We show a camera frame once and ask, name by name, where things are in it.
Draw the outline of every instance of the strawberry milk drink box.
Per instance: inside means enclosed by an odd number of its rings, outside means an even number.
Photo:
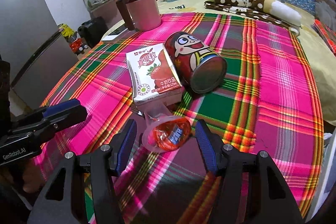
[[[181,101],[182,85],[163,43],[128,52],[126,61],[133,100],[140,111],[156,102],[171,105]]]

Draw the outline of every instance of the red can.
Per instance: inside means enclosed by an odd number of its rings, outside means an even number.
[[[165,42],[177,73],[196,93],[206,93],[220,85],[226,74],[224,58],[187,32],[175,32]]]

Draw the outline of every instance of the mug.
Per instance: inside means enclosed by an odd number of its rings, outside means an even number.
[[[117,0],[116,5],[130,31],[149,31],[161,25],[156,0]]]

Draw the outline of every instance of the table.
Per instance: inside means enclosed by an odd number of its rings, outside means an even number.
[[[203,118],[212,132],[241,151],[268,151],[305,215],[320,171],[323,123],[299,41],[282,28],[236,16],[184,13],[163,15],[162,20],[161,28],[193,33],[228,62],[219,89],[206,96],[187,89],[174,114],[187,117],[193,128]],[[35,163],[46,178],[67,151],[97,149],[134,116],[125,53],[169,35],[157,33],[140,33],[114,45],[99,43],[50,92],[45,104],[78,98],[88,118],[43,146]],[[205,223],[219,186],[219,179],[206,173],[193,137],[181,149],[159,155],[146,151],[137,139],[130,163],[114,182],[126,223]],[[87,214],[94,223],[89,177],[86,183]]]

